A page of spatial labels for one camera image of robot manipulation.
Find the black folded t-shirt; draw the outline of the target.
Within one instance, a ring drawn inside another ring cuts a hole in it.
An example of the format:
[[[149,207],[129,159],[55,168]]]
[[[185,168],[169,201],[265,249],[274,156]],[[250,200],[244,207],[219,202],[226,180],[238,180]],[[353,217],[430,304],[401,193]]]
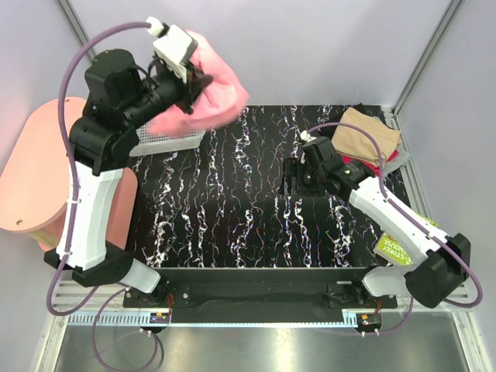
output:
[[[364,104],[356,104],[351,106],[332,107],[329,117],[330,122],[343,122],[359,126],[367,121],[367,117],[371,117],[374,112],[369,106]]]

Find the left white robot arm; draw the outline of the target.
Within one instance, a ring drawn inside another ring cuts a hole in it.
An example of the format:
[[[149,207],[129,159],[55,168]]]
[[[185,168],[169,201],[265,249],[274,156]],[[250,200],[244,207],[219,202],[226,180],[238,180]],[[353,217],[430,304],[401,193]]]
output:
[[[58,247],[44,260],[71,270],[83,287],[121,283],[140,291],[152,307],[167,299],[160,275],[106,239],[112,201],[138,129],[175,105],[191,114],[192,104],[212,82],[191,61],[156,50],[147,69],[123,49],[107,50],[85,71],[89,89],[82,116],[69,132],[71,203]]]

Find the pink t-shirt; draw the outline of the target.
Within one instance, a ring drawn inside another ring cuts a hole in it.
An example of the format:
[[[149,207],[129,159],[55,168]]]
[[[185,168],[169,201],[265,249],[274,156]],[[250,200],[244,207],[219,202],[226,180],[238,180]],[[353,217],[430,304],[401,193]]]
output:
[[[215,52],[207,39],[191,30],[188,33],[198,42],[191,61],[194,66],[213,77],[193,104],[188,115],[177,106],[153,118],[149,134],[169,137],[218,129],[237,120],[249,100],[249,94],[241,85],[232,68]]]

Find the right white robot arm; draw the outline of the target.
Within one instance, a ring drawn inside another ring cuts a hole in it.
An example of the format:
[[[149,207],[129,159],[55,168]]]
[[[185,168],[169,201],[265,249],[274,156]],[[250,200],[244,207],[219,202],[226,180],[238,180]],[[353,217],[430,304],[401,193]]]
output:
[[[282,176],[281,194],[338,196],[373,219],[409,255],[409,265],[369,269],[352,287],[357,305],[369,307],[385,295],[410,295],[426,308],[435,308],[467,279],[470,241],[429,224],[358,160],[313,166],[287,158]]]

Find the green treehouse book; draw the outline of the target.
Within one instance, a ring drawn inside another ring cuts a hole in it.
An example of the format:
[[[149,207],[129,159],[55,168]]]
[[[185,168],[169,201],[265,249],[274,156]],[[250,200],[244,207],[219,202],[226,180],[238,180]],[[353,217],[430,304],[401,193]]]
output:
[[[429,251],[436,251],[440,245],[432,238],[436,237],[446,242],[446,232],[440,229],[436,223],[422,215],[413,219],[423,227],[426,232],[420,230],[416,225],[402,215],[398,215],[399,221],[381,218],[379,224],[384,230],[374,252],[396,266],[419,265],[428,257]]]

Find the grey folded t-shirt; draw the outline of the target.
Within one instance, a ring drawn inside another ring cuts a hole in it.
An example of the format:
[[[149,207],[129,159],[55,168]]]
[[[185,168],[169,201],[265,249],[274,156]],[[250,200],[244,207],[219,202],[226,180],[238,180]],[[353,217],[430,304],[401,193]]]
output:
[[[398,154],[391,160],[388,160],[384,165],[384,174],[388,175],[404,166],[411,159],[411,154],[404,148],[398,149]]]

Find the tan folded t-shirt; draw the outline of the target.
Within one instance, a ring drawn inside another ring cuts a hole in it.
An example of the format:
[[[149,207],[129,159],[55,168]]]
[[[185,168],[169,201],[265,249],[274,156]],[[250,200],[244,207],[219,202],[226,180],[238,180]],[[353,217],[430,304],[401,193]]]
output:
[[[381,150],[383,160],[387,160],[401,143],[401,133],[388,128],[379,119],[367,117],[364,124],[355,127],[362,129],[375,140]],[[340,154],[379,164],[379,156],[371,140],[355,129],[338,126],[332,136],[332,144]]]

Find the white plastic mesh basket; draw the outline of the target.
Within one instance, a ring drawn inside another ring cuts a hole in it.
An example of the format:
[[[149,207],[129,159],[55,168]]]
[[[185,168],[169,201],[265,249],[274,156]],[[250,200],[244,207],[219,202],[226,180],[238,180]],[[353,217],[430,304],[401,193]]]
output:
[[[192,150],[200,146],[205,135],[205,131],[201,130],[179,137],[169,137],[165,135],[152,135],[149,129],[150,124],[147,123],[136,131],[139,137],[139,144],[131,150],[129,154],[131,157]]]

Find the pink three-tier shelf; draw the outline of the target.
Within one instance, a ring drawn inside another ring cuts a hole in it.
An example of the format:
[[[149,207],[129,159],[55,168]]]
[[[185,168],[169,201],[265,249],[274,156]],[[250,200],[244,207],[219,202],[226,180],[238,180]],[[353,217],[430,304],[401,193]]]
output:
[[[65,99],[67,131],[81,116],[85,99]],[[63,232],[69,189],[69,162],[60,135],[57,99],[27,120],[1,175],[1,229],[27,235],[44,251]],[[113,198],[106,239],[126,248],[137,178],[125,168]]]

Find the magenta folded t-shirt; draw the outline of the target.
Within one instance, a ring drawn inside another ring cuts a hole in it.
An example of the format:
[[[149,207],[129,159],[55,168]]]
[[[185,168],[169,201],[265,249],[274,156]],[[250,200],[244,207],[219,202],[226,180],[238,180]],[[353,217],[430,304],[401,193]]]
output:
[[[391,160],[391,159],[392,159],[393,157],[395,157],[397,154],[398,154],[398,150],[395,150],[395,151],[392,153],[392,155],[390,155],[390,156],[389,156],[389,158],[386,160],[386,162],[387,162],[388,160]],[[345,164],[348,164],[348,163],[350,163],[350,162],[353,160],[353,158],[352,158],[352,157],[348,157],[348,156],[343,155],[343,154],[341,155],[341,157],[342,157],[343,162],[344,162]],[[379,175],[380,175],[380,166],[379,166],[379,164],[376,164],[376,163],[370,163],[370,162],[367,162],[367,161],[365,161],[365,160],[360,160],[360,162],[361,162],[361,163],[363,163],[363,164],[365,164],[367,167],[369,167],[369,168],[370,168],[370,169],[371,169],[371,170],[375,173],[375,175],[376,175],[376,176],[379,176]]]

